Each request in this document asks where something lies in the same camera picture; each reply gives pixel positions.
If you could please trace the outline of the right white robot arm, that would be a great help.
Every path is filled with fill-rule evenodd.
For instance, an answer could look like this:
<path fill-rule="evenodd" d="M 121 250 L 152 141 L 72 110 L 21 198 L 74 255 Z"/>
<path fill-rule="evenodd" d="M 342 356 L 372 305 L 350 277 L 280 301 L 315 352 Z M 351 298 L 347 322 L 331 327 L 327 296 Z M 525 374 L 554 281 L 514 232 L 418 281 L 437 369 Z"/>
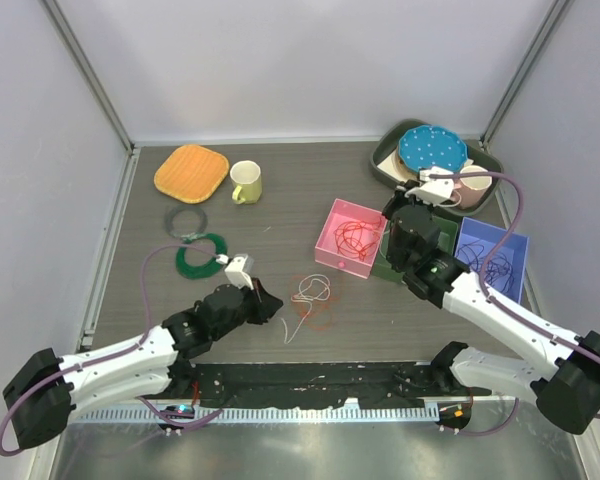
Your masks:
<path fill-rule="evenodd" d="M 484 286 L 477 273 L 437 246 L 432 209 L 397 189 L 382 211 L 387 261 L 418 298 L 462 317 L 516 353 L 494 356 L 462 342 L 434 358 L 431 380 L 445 395 L 477 387 L 534 404 L 554 426 L 583 434 L 600 417 L 600 334 L 580 336 Z"/>

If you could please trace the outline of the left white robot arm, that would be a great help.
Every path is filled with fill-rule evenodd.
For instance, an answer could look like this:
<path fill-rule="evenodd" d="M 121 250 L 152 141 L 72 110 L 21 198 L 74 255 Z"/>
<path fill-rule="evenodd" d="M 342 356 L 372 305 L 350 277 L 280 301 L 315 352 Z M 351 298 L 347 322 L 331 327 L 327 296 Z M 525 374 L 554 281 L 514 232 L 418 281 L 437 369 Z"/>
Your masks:
<path fill-rule="evenodd" d="M 194 358 L 243 324 L 262 325 L 282 308 L 261 282 L 225 284 L 147 333 L 86 353 L 33 354 L 3 390 L 19 451 L 38 447 L 81 415 L 135 397 L 185 397 L 193 385 L 186 369 Z"/>

